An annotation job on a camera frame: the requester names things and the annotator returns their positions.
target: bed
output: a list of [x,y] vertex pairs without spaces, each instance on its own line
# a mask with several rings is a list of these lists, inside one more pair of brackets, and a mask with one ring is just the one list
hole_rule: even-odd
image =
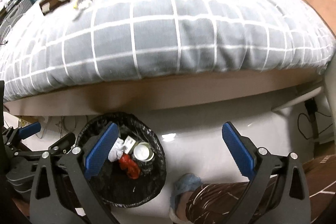
[[14,115],[89,115],[319,81],[335,26],[330,9],[306,1],[94,0],[77,20],[71,5],[45,17],[34,5],[0,48],[5,106]]

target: white floor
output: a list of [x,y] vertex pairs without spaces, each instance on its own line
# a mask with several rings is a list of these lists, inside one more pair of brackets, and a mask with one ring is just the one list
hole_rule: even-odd
[[[224,122],[231,121],[237,130],[249,137],[257,147],[264,146],[271,153],[287,155],[296,152],[302,162],[312,158],[313,144],[305,140],[297,129],[297,118],[305,112],[304,104],[287,108],[279,113],[270,111],[273,105],[293,98],[294,89],[279,90],[230,101],[199,106],[134,113],[160,138],[167,163],[167,179],[164,188],[154,200],[138,208],[113,208],[113,213],[122,224],[170,223],[168,217],[169,197],[174,181],[185,173],[195,173],[206,183],[245,181],[221,137]],[[325,97],[318,99],[319,111],[330,114]],[[316,114],[320,130],[332,123],[331,118]],[[73,128],[74,117],[67,117],[67,128]],[[86,117],[77,117],[78,133],[85,125]],[[42,140],[32,136],[24,143],[32,150],[47,149],[59,138],[53,117]],[[303,117],[300,128],[311,136],[310,124]],[[325,133],[332,132],[332,127]]]

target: trash can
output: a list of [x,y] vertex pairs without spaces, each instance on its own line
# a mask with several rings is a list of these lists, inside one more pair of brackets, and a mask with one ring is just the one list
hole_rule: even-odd
[[153,169],[150,174],[142,174],[134,180],[121,170],[118,161],[110,162],[106,159],[99,174],[93,176],[89,183],[107,204],[121,208],[138,207],[161,192],[167,175],[165,153],[156,134],[134,115],[124,112],[108,113],[90,120],[79,133],[76,146],[83,147],[108,122],[119,126],[122,139],[131,136],[136,141],[150,144],[155,154]]

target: mattress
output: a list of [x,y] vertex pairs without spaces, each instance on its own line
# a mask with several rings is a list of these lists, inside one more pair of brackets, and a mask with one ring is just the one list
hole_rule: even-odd
[[163,75],[314,67],[335,38],[302,0],[94,0],[41,16],[35,4],[0,48],[5,101]]

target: wooden bed frame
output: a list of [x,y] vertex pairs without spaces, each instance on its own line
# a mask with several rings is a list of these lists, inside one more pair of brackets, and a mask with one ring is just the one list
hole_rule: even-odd
[[321,79],[313,68],[166,76],[69,87],[7,102],[5,106],[15,116],[132,112],[218,102]]

